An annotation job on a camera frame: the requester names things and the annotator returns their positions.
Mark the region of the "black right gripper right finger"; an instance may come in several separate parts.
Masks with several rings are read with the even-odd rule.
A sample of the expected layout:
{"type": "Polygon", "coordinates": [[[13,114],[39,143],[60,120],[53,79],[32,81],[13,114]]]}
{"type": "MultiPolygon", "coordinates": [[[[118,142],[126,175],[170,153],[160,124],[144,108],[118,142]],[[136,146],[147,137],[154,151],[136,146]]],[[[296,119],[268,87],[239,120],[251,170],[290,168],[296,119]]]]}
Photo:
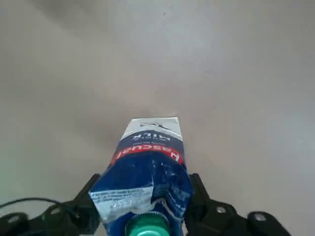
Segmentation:
{"type": "Polygon", "coordinates": [[[290,236],[288,230],[271,214],[252,211],[240,216],[227,203],[211,199],[199,176],[190,176],[194,188],[185,215],[188,236],[290,236]]]}

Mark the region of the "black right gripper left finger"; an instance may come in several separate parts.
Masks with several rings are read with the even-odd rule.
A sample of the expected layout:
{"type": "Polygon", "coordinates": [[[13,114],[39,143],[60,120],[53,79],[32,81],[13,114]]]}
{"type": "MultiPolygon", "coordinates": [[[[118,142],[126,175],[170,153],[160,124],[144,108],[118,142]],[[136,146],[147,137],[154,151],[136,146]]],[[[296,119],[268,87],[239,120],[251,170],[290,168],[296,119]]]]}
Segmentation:
{"type": "Polygon", "coordinates": [[[94,174],[76,197],[59,202],[53,199],[30,197],[16,199],[1,208],[24,202],[46,202],[52,205],[32,219],[24,212],[12,212],[0,218],[2,236],[80,236],[92,235],[100,225],[100,216],[89,191],[100,178],[94,174]]]}

